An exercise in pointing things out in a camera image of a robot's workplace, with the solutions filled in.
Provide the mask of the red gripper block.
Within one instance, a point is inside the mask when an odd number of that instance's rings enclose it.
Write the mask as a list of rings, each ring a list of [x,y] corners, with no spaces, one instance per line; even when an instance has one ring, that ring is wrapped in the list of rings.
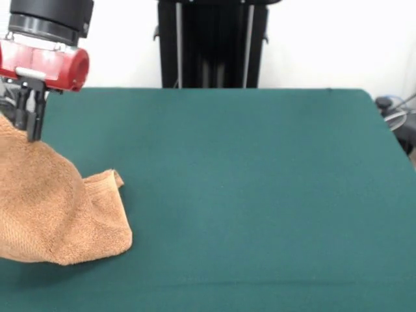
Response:
[[[25,131],[29,142],[41,139],[46,109],[46,87],[78,92],[88,76],[86,50],[44,39],[8,33],[1,39],[1,76],[29,80],[34,91],[34,110],[27,111],[30,89],[23,83],[16,94],[14,127]]]

